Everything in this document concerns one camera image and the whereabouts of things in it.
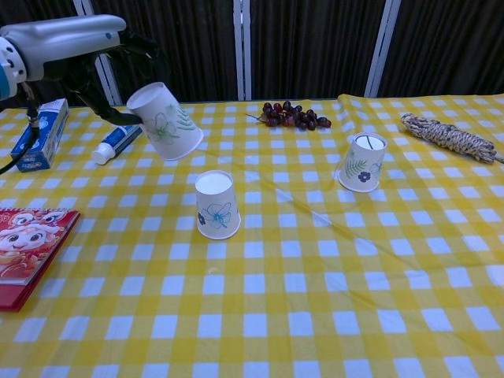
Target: braided straw bundle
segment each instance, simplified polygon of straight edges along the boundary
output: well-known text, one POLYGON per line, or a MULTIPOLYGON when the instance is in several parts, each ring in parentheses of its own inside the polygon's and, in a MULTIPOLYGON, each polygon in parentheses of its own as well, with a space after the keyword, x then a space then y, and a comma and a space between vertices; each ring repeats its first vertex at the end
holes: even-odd
POLYGON ((460 154, 471 155, 483 163, 492 164, 496 160, 504 164, 504 157, 497 155, 494 143, 470 132, 463 132, 453 124, 442 124, 438 120, 416 117, 412 113, 402 116, 401 122, 417 138, 428 140, 460 154))

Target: red grapes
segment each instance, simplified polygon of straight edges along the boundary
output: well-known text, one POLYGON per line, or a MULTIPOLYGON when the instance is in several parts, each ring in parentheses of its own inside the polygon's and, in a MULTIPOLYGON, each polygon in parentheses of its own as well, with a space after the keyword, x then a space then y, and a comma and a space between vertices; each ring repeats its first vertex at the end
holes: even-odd
POLYGON ((331 121, 326 117, 317 117, 317 114, 308 109, 302 111, 302 106, 293 106, 290 101, 286 101, 283 105, 276 102, 274 105, 266 102, 262 107, 262 115, 260 118, 269 127, 282 124, 283 126, 295 126, 299 130, 315 130, 319 128, 330 128, 331 121))

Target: red book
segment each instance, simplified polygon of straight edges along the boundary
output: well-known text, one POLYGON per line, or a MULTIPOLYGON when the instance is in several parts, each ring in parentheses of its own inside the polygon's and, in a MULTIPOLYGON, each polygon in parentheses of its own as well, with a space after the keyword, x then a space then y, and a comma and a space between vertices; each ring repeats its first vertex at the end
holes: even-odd
POLYGON ((0 209, 0 311, 19 311, 79 216, 67 209, 0 209))

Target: paper cup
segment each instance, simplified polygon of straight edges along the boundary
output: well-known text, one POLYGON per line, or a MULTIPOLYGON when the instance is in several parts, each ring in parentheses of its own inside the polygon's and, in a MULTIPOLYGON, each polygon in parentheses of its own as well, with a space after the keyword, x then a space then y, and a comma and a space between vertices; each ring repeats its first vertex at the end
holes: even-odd
POLYGON ((210 239, 227 239, 239 229, 241 218, 231 175, 208 171, 196 179, 198 230, 210 239))
POLYGON ((165 160, 184 157, 203 140, 203 131, 163 83, 151 83, 138 89, 126 106, 142 118, 143 132, 165 160))
POLYGON ((339 171, 339 182, 351 191, 375 190, 380 184, 386 149, 387 141, 382 136, 369 132, 356 134, 339 171))

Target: cartoon illustration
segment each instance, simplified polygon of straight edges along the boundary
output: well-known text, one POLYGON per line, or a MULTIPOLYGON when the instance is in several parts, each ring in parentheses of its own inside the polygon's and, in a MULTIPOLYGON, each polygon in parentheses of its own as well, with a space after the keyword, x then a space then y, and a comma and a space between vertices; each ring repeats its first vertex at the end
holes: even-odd
MULTIPOLYGON (((55 222, 65 214, 61 211, 49 213, 40 221, 55 222)), ((36 214, 28 210, 11 217, 12 227, 0 231, 0 277, 30 276, 59 240, 56 234, 62 228, 36 222, 36 214)))
POLYGON ((51 211, 50 213, 44 215, 42 217, 42 223, 55 225, 60 219, 62 219, 66 215, 66 211, 51 211))
POLYGON ((32 211, 26 211, 25 213, 19 213, 14 215, 9 224, 11 226, 22 226, 23 224, 28 224, 35 219, 35 214, 32 211))

